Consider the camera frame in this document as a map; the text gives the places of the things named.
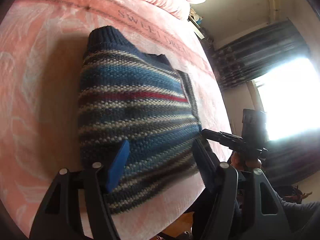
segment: sweater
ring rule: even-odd
[[[93,30],[78,104],[84,168],[107,162],[112,143],[130,143],[119,184],[104,195],[111,213],[128,211],[198,172],[191,145],[201,124],[191,82],[164,55],[140,52],[111,26]]]

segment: striped sweater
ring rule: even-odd
[[[106,162],[110,143],[130,143],[119,185],[104,196],[112,213],[128,211],[197,172],[191,145],[201,125],[190,80],[164,55],[140,52],[111,26],[92,31],[78,102],[84,167]]]

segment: bright window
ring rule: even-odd
[[[320,80],[309,59],[293,60],[253,82],[267,113],[270,140],[320,127]]]

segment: pink bedspread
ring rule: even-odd
[[[105,25],[119,29],[141,51],[165,54],[174,68],[188,72],[203,128],[230,132],[217,82],[186,21],[141,0],[17,0],[0,25],[0,198],[27,236],[59,169],[81,169],[79,70],[90,31]],[[217,143],[212,149],[222,161],[231,153]],[[113,216],[120,237],[151,238],[203,187],[196,174]]]

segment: silver screw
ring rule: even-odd
[[[98,169],[98,168],[100,168],[101,166],[102,166],[102,164],[99,163],[99,162],[96,162],[96,163],[93,163],[93,164],[92,164],[92,167],[95,168],[95,169]]]
[[[226,162],[222,162],[222,163],[220,163],[220,167],[223,169],[227,169],[227,168],[229,168],[229,164]]]
[[[61,169],[60,171],[59,171],[59,174],[60,175],[65,175],[65,174],[67,174],[68,173],[68,170],[66,169],[66,168],[63,168],[63,169]]]
[[[262,174],[262,170],[260,170],[258,168],[253,169],[253,172],[254,172],[254,174],[257,174],[257,175],[261,175]]]

